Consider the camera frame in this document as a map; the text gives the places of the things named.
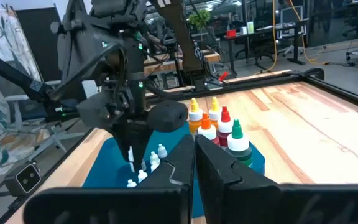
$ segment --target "yellow bottle cap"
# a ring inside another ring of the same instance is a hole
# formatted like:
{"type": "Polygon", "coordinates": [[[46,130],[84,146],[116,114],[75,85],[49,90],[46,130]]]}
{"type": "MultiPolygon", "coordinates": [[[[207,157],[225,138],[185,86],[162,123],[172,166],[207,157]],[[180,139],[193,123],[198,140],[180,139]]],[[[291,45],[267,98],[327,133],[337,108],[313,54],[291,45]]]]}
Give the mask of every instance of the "yellow bottle cap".
{"type": "Polygon", "coordinates": [[[212,111],[219,111],[219,102],[216,97],[212,97],[212,111]]]}
{"type": "Polygon", "coordinates": [[[196,98],[191,99],[191,112],[197,112],[198,111],[198,103],[196,101],[196,98]]]}

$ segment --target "floral curtain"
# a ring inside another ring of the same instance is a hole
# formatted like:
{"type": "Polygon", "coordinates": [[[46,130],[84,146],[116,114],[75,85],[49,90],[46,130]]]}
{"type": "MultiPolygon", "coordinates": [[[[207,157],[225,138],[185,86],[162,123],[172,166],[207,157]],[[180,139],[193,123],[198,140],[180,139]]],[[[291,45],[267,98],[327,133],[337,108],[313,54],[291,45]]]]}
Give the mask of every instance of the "floral curtain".
{"type": "MultiPolygon", "coordinates": [[[[19,21],[8,6],[0,8],[0,59],[24,68],[32,78],[41,80],[19,21]]],[[[0,175],[31,154],[37,140],[34,133],[12,131],[9,118],[9,107],[0,91],[0,175]]]]}

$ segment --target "wooden tabletop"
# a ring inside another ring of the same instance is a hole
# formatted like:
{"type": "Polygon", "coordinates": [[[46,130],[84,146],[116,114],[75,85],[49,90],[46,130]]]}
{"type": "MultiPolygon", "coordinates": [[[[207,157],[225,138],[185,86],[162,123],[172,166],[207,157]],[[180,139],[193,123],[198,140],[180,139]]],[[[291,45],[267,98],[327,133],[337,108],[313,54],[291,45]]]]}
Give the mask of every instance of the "wooden tabletop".
{"type": "MultiPolygon", "coordinates": [[[[164,60],[166,58],[169,58],[168,54],[160,54],[160,55],[156,55],[156,57],[160,60],[164,60]]],[[[206,60],[209,63],[217,63],[221,60],[221,56],[218,53],[213,53],[213,54],[209,54],[209,55],[205,55],[206,60]]],[[[155,62],[154,59],[152,58],[148,58],[147,60],[144,61],[144,63],[151,63],[151,62],[155,62]]],[[[179,60],[179,67],[180,69],[183,69],[182,67],[182,62],[181,60],[179,60]]],[[[150,75],[152,72],[163,72],[163,71],[172,71],[175,70],[175,62],[174,61],[169,61],[167,63],[163,63],[162,65],[148,65],[144,67],[144,74],[145,76],[150,75]]]]}
{"type": "MultiPolygon", "coordinates": [[[[278,183],[358,183],[358,106],[309,84],[238,91],[217,96],[240,120],[265,156],[265,175],[278,183]]],[[[188,106],[190,100],[184,101],[188,106]]],[[[199,98],[205,111],[211,97],[199,98]]],[[[38,191],[81,187],[107,132],[95,129],[38,191]]],[[[23,207],[7,223],[22,223],[23,207]]],[[[194,224],[205,223],[203,217],[194,224]]]]}

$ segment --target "desk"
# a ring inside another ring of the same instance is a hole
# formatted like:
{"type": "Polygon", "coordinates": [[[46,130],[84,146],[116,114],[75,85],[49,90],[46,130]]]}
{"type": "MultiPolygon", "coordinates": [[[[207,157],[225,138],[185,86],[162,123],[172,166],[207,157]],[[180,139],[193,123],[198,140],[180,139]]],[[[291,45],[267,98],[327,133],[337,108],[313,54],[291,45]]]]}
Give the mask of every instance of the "desk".
{"type": "MultiPolygon", "coordinates": [[[[160,55],[156,55],[156,57],[158,59],[162,60],[164,58],[169,58],[169,55],[168,54],[160,54],[160,55]]],[[[183,55],[177,54],[177,57],[182,58],[183,55]]],[[[205,55],[205,58],[208,61],[208,63],[218,63],[221,60],[221,56],[216,52],[214,52],[213,54],[205,55]]],[[[148,58],[147,60],[144,61],[145,64],[153,63],[153,62],[155,62],[155,60],[152,58],[148,58]]],[[[180,67],[180,69],[183,69],[181,60],[179,60],[179,67],[180,67]]],[[[175,68],[174,61],[169,61],[169,62],[165,62],[163,64],[158,64],[158,65],[148,65],[148,66],[144,67],[144,75],[148,76],[153,71],[154,72],[169,72],[169,71],[173,71],[175,69],[176,68],[175,68]]]]}
{"type": "MultiPolygon", "coordinates": [[[[298,36],[299,36],[298,30],[299,30],[299,28],[301,26],[306,25],[307,22],[308,22],[308,20],[305,19],[303,21],[297,22],[294,26],[287,26],[287,27],[281,27],[281,28],[276,28],[275,29],[276,32],[279,32],[281,30],[294,29],[293,58],[288,58],[288,60],[290,62],[297,63],[299,65],[304,65],[305,63],[298,60],[298,36]]],[[[236,35],[235,37],[227,37],[227,36],[223,37],[224,40],[227,40],[228,44],[229,44],[230,68],[231,68],[232,72],[234,72],[237,75],[237,73],[236,73],[236,71],[234,69],[232,41],[235,40],[235,39],[238,39],[238,38],[243,38],[243,37],[248,38],[248,37],[253,37],[253,36],[256,36],[256,35],[260,35],[260,34],[266,34],[266,33],[269,33],[269,32],[273,32],[273,28],[256,30],[252,34],[241,34],[241,35],[236,35]]]]}
{"type": "MultiPolygon", "coordinates": [[[[304,82],[217,96],[240,119],[265,156],[265,175],[278,183],[358,183],[358,106],[304,82]]],[[[190,100],[183,101],[190,105],[190,100]]],[[[205,111],[211,97],[199,98],[205,111]]],[[[38,189],[80,187],[105,140],[94,129],[38,189]]],[[[22,223],[23,206],[8,220],[22,223]]],[[[204,218],[194,224],[205,223],[204,218]]]]}

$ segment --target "blue tray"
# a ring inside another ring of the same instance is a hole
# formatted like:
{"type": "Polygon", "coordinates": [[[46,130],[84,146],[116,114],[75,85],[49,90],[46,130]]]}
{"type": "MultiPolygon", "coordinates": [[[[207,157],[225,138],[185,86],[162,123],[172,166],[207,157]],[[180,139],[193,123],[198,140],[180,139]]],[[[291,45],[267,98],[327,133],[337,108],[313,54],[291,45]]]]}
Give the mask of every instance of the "blue tray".
{"type": "MultiPolygon", "coordinates": [[[[160,133],[154,131],[150,137],[149,144],[145,152],[145,162],[147,165],[147,173],[150,173],[149,156],[152,151],[157,152],[158,144],[163,144],[168,153],[179,143],[182,137],[189,134],[188,125],[171,132],[160,133]]],[[[253,150],[252,169],[256,172],[265,174],[265,158],[250,144],[253,150]]],[[[114,138],[110,138],[104,142],[98,157],[96,158],[83,187],[87,188],[113,188],[126,187],[127,181],[132,179],[137,182],[137,174],[131,172],[129,164],[122,158],[120,150],[114,138]]],[[[198,181],[196,179],[193,187],[193,218],[204,215],[203,204],[201,202],[200,191],[198,190],[198,181]]]]}

